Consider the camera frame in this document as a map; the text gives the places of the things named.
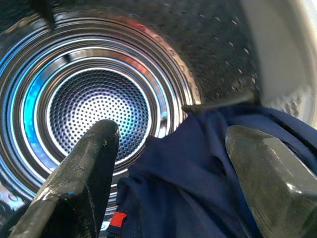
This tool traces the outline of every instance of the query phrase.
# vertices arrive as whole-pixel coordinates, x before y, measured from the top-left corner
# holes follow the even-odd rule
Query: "blue fabric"
[[[281,139],[317,174],[317,131],[285,113],[234,106],[188,118],[171,135],[149,137],[118,183],[117,211],[127,217],[109,237],[262,237],[225,150],[230,125]]]

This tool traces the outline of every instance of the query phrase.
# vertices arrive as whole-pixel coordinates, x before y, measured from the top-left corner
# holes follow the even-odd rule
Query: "navy blue cloth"
[[[225,150],[230,125],[278,137],[317,174],[317,131],[296,118],[245,106],[189,115],[173,134],[150,136],[119,181],[117,211],[127,216],[108,237],[262,237]]]

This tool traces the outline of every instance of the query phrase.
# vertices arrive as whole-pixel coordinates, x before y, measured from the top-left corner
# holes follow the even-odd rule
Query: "red label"
[[[121,227],[123,219],[126,218],[127,214],[123,212],[115,212],[112,216],[110,225],[114,227]]]

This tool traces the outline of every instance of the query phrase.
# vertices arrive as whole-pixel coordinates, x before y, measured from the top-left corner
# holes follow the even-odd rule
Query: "stainless steel drum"
[[[116,183],[183,105],[259,91],[317,127],[313,0],[52,0],[51,30],[27,0],[0,12],[0,223],[100,119],[120,127]]]

